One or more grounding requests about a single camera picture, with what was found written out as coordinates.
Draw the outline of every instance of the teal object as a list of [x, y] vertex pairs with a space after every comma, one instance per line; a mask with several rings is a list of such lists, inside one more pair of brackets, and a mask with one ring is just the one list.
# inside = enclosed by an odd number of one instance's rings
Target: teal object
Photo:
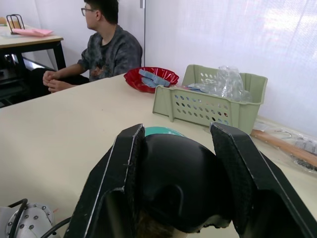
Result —
[[172, 134], [172, 135], [179, 135], [179, 136], [185, 137], [181, 133], [178, 133], [176, 130], [173, 130], [167, 127], [153, 126], [153, 127], [145, 128], [145, 136], [153, 135], [153, 134]]

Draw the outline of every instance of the black cable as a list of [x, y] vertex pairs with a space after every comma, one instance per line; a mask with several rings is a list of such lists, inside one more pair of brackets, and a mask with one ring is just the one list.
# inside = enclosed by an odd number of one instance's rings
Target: black cable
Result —
[[27, 206], [27, 203], [28, 203], [28, 200], [26, 198], [24, 198], [21, 201], [18, 201], [16, 203], [13, 203], [13, 204], [9, 205], [10, 208], [13, 208], [13, 207], [16, 207], [16, 206], [21, 204], [21, 206], [20, 206], [20, 208], [19, 208], [19, 210], [18, 210], [18, 212], [17, 212], [17, 214], [16, 214], [16, 216], [14, 218], [9, 238], [14, 238], [15, 237], [16, 228], [17, 228], [17, 226], [19, 224], [19, 221], [20, 221], [20, 218], [21, 218], [22, 213], [24, 211], [24, 208]]
[[62, 226], [65, 226], [67, 223], [70, 222], [70, 217], [65, 219], [64, 221], [61, 221], [57, 225], [53, 226], [48, 232], [46, 232], [44, 235], [42, 235], [41, 238], [48, 238], [50, 235], [52, 235], [55, 231], [57, 231]]

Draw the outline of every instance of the green crate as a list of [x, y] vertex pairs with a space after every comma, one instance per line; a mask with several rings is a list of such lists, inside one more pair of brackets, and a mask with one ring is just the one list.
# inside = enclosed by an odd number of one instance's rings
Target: green crate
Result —
[[[216, 75], [217, 69], [199, 65], [189, 65], [183, 85], [199, 83], [201, 79]], [[253, 98], [252, 103], [235, 102], [226, 98], [182, 88], [158, 86], [155, 92], [153, 113], [169, 116], [193, 123], [209, 126], [219, 122], [234, 126], [250, 134], [257, 118], [260, 105], [264, 103], [267, 78], [249, 73], [241, 73], [245, 90]]]

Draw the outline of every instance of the person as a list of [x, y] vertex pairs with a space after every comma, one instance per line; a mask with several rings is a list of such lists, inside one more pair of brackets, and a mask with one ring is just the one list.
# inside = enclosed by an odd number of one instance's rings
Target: person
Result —
[[[57, 72], [38, 68], [31, 72], [33, 98], [77, 85], [113, 77], [141, 67], [142, 47], [137, 39], [118, 25], [117, 0], [84, 0], [82, 14], [87, 27], [96, 31], [78, 63]], [[81, 76], [90, 71], [90, 77]]]

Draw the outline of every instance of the wooden table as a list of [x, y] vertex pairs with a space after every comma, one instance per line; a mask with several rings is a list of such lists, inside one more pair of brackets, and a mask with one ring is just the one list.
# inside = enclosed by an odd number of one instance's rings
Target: wooden table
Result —
[[66, 67], [60, 36], [27, 37], [11, 35], [10, 28], [0, 27], [0, 55], [15, 54], [21, 69], [25, 69], [22, 53], [53, 49], [58, 69]]
[[[207, 127], [152, 114], [153, 102], [153, 94], [131, 88], [121, 75], [0, 109], [0, 206], [28, 198], [58, 209], [57, 222], [71, 216], [91, 169], [123, 129], [138, 123], [170, 127], [213, 151]], [[317, 219], [316, 176], [284, 164], [283, 152], [255, 142]], [[238, 235], [230, 225], [189, 237]]]

